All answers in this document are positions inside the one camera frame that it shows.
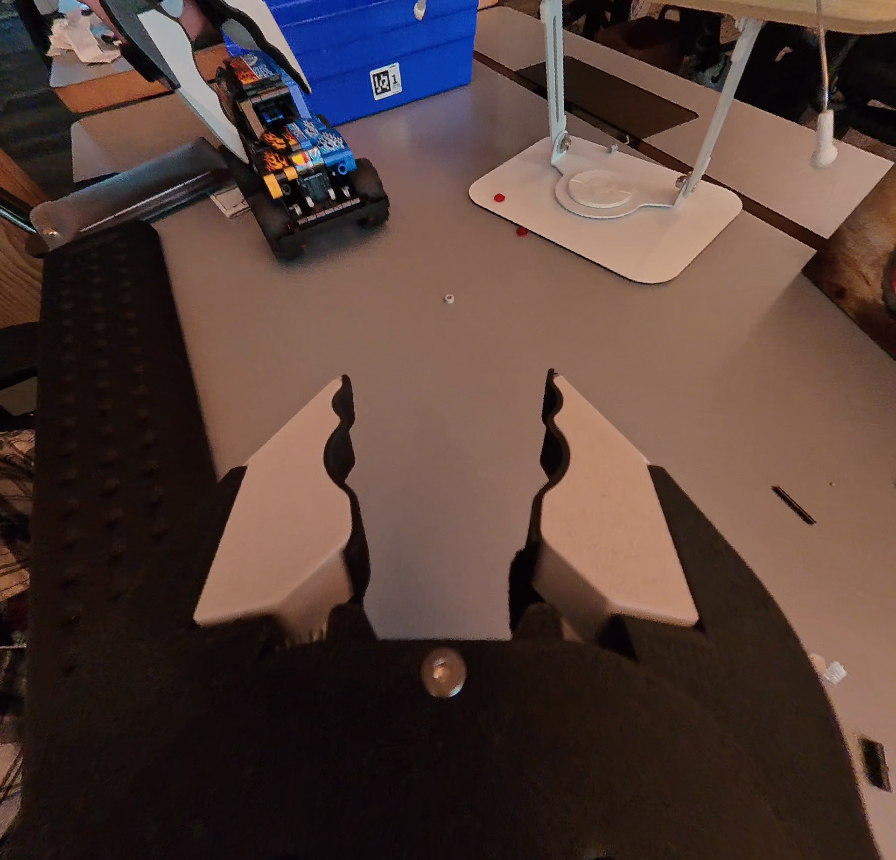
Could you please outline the white book stand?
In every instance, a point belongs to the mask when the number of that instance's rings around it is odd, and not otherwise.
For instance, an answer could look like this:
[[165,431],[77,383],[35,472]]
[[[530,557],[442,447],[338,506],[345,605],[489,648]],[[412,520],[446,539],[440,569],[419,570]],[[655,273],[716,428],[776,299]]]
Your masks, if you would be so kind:
[[[741,21],[728,78],[692,170],[680,174],[619,146],[572,137],[565,106],[562,0],[541,0],[546,51],[549,136],[490,171],[470,199],[531,233],[635,283],[666,283],[682,273],[739,215],[741,199],[701,185],[735,91],[766,21],[814,26],[821,42],[823,110],[812,167],[837,158],[829,107],[826,31],[875,35],[894,31],[894,0],[651,0],[728,14]],[[495,204],[503,193],[505,203]]]

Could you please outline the brick-built monster truck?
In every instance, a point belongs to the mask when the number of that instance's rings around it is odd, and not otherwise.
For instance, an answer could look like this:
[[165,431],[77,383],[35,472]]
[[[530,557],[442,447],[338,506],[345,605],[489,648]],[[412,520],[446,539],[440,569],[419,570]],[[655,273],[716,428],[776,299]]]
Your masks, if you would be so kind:
[[248,163],[225,146],[220,151],[249,204],[258,194],[281,201],[306,245],[338,226],[373,229],[388,221],[390,200],[373,163],[355,156],[335,127],[299,104],[296,83],[261,52],[230,56],[214,87]]

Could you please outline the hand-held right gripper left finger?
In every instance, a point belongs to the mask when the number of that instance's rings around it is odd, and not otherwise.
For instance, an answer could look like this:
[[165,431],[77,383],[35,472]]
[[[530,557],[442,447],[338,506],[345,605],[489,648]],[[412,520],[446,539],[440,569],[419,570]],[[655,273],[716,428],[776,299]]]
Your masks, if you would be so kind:
[[353,388],[328,383],[240,469],[194,611],[208,628],[272,618],[292,644],[324,641],[339,607],[362,603],[370,558],[355,466]]

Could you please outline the red rim toy wheel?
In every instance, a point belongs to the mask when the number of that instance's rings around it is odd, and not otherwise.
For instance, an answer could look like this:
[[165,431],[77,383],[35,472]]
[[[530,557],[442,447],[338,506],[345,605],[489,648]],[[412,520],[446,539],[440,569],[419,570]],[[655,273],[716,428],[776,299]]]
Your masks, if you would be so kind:
[[250,206],[276,259],[293,262],[304,255],[306,243],[303,234],[281,201],[258,194],[250,198]]

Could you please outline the crumpled white paper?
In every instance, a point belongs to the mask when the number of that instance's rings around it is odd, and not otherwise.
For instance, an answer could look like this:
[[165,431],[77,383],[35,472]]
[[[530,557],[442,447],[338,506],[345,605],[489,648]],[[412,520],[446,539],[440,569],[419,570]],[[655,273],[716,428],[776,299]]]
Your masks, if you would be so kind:
[[85,65],[109,64],[122,56],[117,40],[94,33],[93,15],[80,9],[57,16],[50,27],[46,55],[56,58],[66,52],[73,53]]

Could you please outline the grey desk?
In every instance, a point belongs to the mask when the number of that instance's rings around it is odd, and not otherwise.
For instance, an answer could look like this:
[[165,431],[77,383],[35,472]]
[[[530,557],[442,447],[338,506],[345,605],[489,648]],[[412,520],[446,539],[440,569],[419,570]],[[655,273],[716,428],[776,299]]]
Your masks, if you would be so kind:
[[218,472],[348,374],[375,631],[505,638],[555,369],[846,667],[823,689],[848,744],[894,761],[894,361],[802,275],[811,249],[745,212],[654,286],[518,237],[469,187],[545,121],[477,62],[465,88],[351,124],[391,217],[297,264],[211,201],[157,224]]

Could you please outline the blue storage bin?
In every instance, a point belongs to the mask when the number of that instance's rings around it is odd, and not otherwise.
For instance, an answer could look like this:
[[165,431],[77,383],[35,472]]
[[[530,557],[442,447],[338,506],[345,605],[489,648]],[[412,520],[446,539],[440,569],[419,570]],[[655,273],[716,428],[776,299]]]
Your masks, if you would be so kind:
[[471,81],[479,0],[264,1],[331,125]]

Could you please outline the sticker sheet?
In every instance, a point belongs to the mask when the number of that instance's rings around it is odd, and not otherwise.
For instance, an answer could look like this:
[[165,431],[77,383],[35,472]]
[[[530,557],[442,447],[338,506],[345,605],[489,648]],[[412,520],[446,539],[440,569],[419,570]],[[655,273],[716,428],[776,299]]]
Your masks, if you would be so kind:
[[234,219],[251,211],[251,206],[242,194],[237,182],[230,179],[214,190],[210,190],[209,199],[218,212],[226,219]]

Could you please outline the thin black axle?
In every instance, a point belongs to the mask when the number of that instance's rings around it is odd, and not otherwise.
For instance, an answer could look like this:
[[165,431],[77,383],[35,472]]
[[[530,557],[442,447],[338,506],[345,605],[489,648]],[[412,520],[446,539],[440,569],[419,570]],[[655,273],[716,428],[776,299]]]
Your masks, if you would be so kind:
[[816,518],[800,505],[782,486],[772,485],[770,488],[774,495],[778,497],[801,521],[810,527],[817,524]]

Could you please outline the small black brick piece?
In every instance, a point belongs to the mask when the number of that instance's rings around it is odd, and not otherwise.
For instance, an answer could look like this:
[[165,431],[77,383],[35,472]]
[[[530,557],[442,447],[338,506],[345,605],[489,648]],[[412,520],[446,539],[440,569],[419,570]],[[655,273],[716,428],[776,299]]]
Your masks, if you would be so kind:
[[890,767],[886,749],[882,742],[860,735],[857,747],[862,770],[869,786],[890,794]]

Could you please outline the dark perforated chair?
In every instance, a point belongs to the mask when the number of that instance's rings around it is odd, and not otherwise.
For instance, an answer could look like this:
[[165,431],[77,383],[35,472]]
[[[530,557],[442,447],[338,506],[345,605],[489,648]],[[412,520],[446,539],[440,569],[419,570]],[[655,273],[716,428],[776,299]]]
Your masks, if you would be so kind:
[[39,323],[35,664],[190,627],[242,479],[219,482],[157,231],[52,251]]

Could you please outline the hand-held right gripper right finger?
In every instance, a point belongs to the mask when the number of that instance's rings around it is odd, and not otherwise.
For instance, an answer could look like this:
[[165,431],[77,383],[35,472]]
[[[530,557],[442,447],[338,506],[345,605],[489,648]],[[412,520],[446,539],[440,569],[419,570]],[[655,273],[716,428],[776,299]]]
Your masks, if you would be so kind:
[[647,458],[553,369],[541,419],[546,480],[511,563],[511,632],[536,605],[586,643],[617,616],[693,628],[699,613]]

